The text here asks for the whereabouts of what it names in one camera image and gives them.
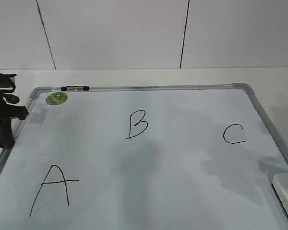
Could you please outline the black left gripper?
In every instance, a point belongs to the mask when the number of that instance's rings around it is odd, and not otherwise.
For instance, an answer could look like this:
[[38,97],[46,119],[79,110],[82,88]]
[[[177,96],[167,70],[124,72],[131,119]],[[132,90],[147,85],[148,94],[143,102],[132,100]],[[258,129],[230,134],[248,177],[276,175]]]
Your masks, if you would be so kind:
[[0,148],[9,149],[14,146],[12,120],[25,120],[28,110],[25,106],[17,106],[20,98],[15,92],[15,73],[0,73]]

